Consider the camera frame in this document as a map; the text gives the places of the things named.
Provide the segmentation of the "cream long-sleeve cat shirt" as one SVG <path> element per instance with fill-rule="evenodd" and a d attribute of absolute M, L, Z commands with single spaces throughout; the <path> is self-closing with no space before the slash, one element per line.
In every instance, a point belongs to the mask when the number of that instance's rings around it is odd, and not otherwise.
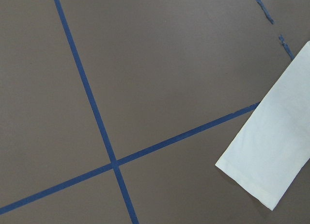
<path fill-rule="evenodd" d="M 216 167 L 274 209 L 310 158 L 310 45 L 262 99 Z"/>

